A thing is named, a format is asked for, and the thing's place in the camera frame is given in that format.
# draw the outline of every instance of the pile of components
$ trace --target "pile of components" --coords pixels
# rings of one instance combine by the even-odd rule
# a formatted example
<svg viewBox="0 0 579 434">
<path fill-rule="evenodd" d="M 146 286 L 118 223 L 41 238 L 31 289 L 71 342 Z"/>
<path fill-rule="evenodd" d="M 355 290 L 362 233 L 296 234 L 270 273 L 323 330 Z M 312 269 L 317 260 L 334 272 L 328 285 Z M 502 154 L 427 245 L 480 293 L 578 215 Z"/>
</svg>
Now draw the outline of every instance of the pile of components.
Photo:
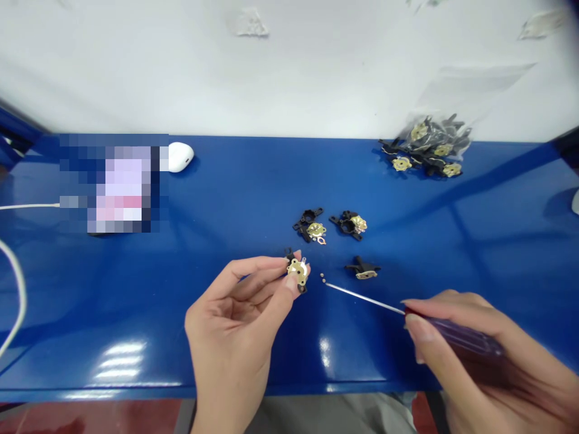
<svg viewBox="0 0 579 434">
<path fill-rule="evenodd" d="M 409 168 L 424 168 L 427 176 L 437 174 L 443 178 L 463 174 L 462 166 L 456 162 L 471 143 L 471 128 L 459 131 L 464 122 L 455 121 L 456 114 L 437 122 L 427 116 L 423 122 L 413 126 L 406 139 L 380 140 L 382 152 L 386 153 L 397 172 Z"/>
<path fill-rule="evenodd" d="M 314 210 L 305 210 L 302 214 L 302 218 L 294 224 L 294 230 L 297 230 L 304 238 L 306 242 L 317 241 L 318 243 L 325 245 L 326 240 L 326 228 L 321 223 L 315 221 L 315 218 L 324 212 L 324 208 L 318 208 Z"/>
</svg>

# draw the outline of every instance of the table surface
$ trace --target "table surface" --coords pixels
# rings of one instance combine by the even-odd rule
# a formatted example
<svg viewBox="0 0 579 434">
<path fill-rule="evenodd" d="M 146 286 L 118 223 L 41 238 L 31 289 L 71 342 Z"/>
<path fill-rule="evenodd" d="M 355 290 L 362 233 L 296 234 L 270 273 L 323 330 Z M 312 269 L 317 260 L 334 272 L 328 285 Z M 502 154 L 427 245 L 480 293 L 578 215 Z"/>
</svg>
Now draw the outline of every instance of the table surface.
<svg viewBox="0 0 579 434">
<path fill-rule="evenodd" d="M 67 137 L 79 145 L 159 144 L 159 136 Z M 90 237 L 59 230 L 57 209 L 0 213 L 20 258 L 28 315 L 0 360 L 0 401 L 192 397 L 187 308 L 232 259 L 301 248 L 312 265 L 273 347 L 269 394 L 432 389 L 403 318 L 384 303 L 454 288 L 481 294 L 579 371 L 579 178 L 550 145 L 474 143 L 456 179 L 396 172 L 372 140 L 165 136 L 196 157 L 161 176 L 158 233 Z M 0 204 L 59 200 L 58 137 L 44 137 L 0 185 Z M 323 207 L 327 245 L 292 229 Z M 368 222 L 364 240 L 328 221 Z M 360 255 L 382 266 L 358 281 Z M 0 339 L 17 312 L 0 259 Z"/>
</svg>

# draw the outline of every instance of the screwdriver shaft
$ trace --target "screwdriver shaft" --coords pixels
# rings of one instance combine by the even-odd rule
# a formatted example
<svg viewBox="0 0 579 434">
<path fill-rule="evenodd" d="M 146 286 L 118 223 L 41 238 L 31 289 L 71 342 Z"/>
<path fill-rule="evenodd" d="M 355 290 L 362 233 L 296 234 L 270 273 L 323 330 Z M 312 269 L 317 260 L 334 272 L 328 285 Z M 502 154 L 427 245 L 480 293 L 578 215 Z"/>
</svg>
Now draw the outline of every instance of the screwdriver shaft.
<svg viewBox="0 0 579 434">
<path fill-rule="evenodd" d="M 391 310 L 392 312 L 396 312 L 396 313 L 399 313 L 399 314 L 401 314 L 401 315 L 405 315 L 405 313 L 404 313 L 403 310 L 397 309 L 397 308 L 395 308 L 395 307 L 389 306 L 389 305 L 384 304 L 384 303 L 380 303 L 379 301 L 372 300 L 371 298 L 365 297 L 365 296 L 360 295 L 360 294 L 356 294 L 355 292 L 348 291 L 347 289 L 340 288 L 339 286 L 332 285 L 331 283 L 326 283 L 326 285 L 329 286 L 330 288 L 337 289 L 338 291 L 342 291 L 342 292 L 345 292 L 345 293 L 347 293 L 347 294 L 353 295 L 354 297 L 361 298 L 362 300 L 366 300 L 366 301 L 369 301 L 369 302 L 371 302 L 371 303 L 377 304 L 378 306 L 381 306 L 381 307 L 384 307 L 384 308 L 386 308 L 386 309 L 389 309 L 389 310 Z"/>
</svg>

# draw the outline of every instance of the screwdriver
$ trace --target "screwdriver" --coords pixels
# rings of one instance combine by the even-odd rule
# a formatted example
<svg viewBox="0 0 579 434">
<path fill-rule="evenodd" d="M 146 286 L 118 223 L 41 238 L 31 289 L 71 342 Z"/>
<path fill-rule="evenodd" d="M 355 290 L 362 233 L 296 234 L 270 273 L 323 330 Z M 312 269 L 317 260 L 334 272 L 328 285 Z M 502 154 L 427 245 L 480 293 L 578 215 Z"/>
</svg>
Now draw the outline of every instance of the screwdriver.
<svg viewBox="0 0 579 434">
<path fill-rule="evenodd" d="M 407 307 L 405 310 L 397 309 L 393 306 L 389 306 L 379 301 L 372 300 L 369 297 L 365 297 L 355 292 L 348 291 L 347 289 L 340 288 L 339 286 L 332 285 L 331 283 L 326 283 L 330 288 L 337 289 L 339 291 L 345 292 L 347 294 L 353 295 L 354 297 L 361 298 L 362 300 L 369 301 L 370 303 L 377 304 L 378 306 L 384 307 L 385 309 L 391 310 L 392 312 L 399 313 L 401 315 L 407 315 L 413 313 L 415 315 L 421 316 L 428 322 L 430 322 L 446 339 L 450 344 L 456 345 L 458 347 L 464 348 L 465 350 L 472 351 L 480 356 L 485 357 L 501 357 L 504 355 L 505 350 L 502 345 L 496 341 L 495 338 L 477 330 L 471 329 L 470 327 L 465 327 L 463 325 L 458 325 L 448 319 L 433 318 L 431 316 L 422 315 L 415 310 Z"/>
</svg>

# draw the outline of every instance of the fingernail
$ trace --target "fingernail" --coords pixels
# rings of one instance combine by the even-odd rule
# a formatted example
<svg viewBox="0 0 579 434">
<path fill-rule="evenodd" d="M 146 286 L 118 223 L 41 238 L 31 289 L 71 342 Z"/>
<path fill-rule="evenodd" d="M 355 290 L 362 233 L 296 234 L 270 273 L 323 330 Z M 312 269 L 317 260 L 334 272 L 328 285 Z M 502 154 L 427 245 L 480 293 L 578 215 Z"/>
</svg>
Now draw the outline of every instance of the fingernail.
<svg viewBox="0 0 579 434">
<path fill-rule="evenodd" d="M 406 325 L 408 326 L 410 337 L 415 344 L 418 342 L 432 342 L 434 340 L 432 326 L 424 318 L 409 313 L 406 316 Z"/>
<path fill-rule="evenodd" d="M 416 350 L 414 352 L 414 356 L 416 358 L 416 363 L 418 363 L 419 365 L 424 365 L 424 358 L 422 356 L 422 352 L 419 350 L 418 347 L 416 347 Z"/>
<path fill-rule="evenodd" d="M 297 273 L 295 271 L 292 271 L 285 277 L 283 285 L 294 294 L 294 297 L 297 297 L 300 294 L 297 290 Z"/>
</svg>

